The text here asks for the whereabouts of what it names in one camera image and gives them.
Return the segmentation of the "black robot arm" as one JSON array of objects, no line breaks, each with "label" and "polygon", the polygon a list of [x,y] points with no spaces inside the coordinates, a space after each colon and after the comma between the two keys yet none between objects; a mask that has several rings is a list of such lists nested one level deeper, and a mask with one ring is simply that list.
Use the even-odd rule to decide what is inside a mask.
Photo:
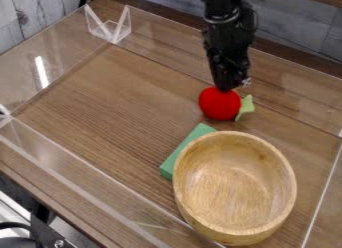
[{"label": "black robot arm", "polygon": [[229,92],[249,83],[249,48],[258,14],[246,0],[202,0],[206,22],[203,47],[215,87]]}]

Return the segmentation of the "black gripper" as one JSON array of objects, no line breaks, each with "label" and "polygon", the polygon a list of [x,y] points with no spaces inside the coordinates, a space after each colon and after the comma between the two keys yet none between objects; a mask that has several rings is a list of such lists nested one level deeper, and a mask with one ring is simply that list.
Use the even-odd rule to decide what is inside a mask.
[{"label": "black gripper", "polygon": [[249,47],[255,39],[258,15],[239,10],[223,20],[206,20],[203,46],[210,62],[215,87],[222,92],[250,84]]}]

